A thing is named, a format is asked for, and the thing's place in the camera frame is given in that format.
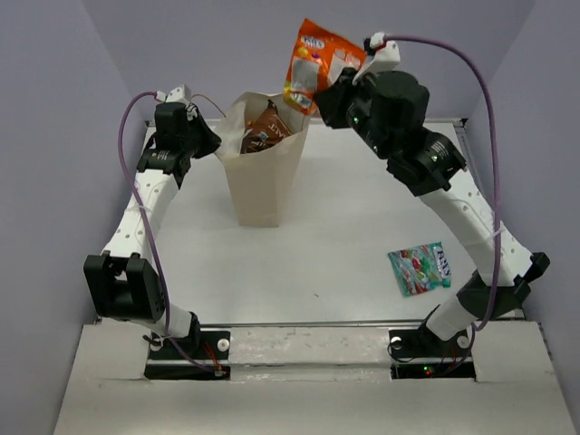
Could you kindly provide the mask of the cream paper bag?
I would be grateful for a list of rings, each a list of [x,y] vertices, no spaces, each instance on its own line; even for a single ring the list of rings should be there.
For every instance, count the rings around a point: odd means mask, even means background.
[[[292,135],[274,147],[241,154],[246,121],[256,120],[272,100]],[[214,132],[221,138],[216,151],[242,227],[277,227],[302,157],[310,118],[284,102],[281,94],[245,92],[224,112]]]

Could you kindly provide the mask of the orange candy bag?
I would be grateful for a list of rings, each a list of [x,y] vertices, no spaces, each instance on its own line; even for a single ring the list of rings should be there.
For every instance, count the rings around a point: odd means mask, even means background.
[[[316,111],[314,95],[332,86],[343,68],[358,71],[365,57],[363,48],[304,19],[285,77],[285,102],[304,115],[312,115]]]

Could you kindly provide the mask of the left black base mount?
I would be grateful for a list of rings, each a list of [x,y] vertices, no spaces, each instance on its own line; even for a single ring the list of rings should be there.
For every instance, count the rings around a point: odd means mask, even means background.
[[[151,381],[227,381],[230,379],[230,331],[202,329],[198,346],[176,339],[178,346],[155,333],[144,334],[149,346],[144,376]]]

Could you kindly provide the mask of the teal Fox's candy bag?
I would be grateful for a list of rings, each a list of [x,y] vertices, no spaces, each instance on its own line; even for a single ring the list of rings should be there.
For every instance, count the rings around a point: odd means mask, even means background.
[[[405,297],[451,286],[450,265],[441,242],[391,251],[388,258]]]

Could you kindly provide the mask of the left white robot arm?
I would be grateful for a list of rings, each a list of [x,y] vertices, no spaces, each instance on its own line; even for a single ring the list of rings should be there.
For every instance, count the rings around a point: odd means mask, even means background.
[[[134,173],[121,166],[130,200],[110,241],[86,257],[83,272],[96,313],[151,330],[179,357],[200,347],[198,317],[169,300],[155,240],[191,161],[214,153],[221,140],[186,97],[154,93],[155,131],[146,141]]]

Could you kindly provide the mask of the brown Kettle chips bag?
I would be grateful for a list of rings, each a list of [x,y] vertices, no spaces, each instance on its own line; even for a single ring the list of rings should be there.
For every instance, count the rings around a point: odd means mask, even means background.
[[[279,116],[278,108],[272,100],[267,101],[266,108],[255,121],[252,128],[246,129],[241,142],[241,154],[268,150],[292,135],[286,123]]]

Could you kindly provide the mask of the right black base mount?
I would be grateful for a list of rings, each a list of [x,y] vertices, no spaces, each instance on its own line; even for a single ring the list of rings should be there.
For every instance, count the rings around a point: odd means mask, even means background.
[[[389,331],[387,353],[394,380],[476,378],[466,330],[448,341],[423,336],[418,329]]]

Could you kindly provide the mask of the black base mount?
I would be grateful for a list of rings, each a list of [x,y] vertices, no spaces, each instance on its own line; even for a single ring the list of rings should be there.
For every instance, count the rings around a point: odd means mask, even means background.
[[[423,336],[418,329],[389,331],[387,353],[394,380],[476,378],[466,330],[448,341]]]
[[[202,329],[198,346],[176,339],[178,346],[155,333],[144,334],[149,346],[144,376],[151,381],[227,381],[230,379],[230,331]]]

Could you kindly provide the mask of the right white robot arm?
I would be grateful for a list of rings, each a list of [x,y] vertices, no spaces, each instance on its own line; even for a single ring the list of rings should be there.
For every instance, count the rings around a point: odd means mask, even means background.
[[[345,68],[333,85],[314,94],[324,124],[353,129],[386,160],[388,172],[445,223],[476,267],[455,295],[402,340],[405,347],[437,355],[476,321],[521,308],[550,260],[511,235],[480,193],[459,149],[424,127],[426,87],[406,72],[366,74],[360,80],[354,75],[353,68]]]

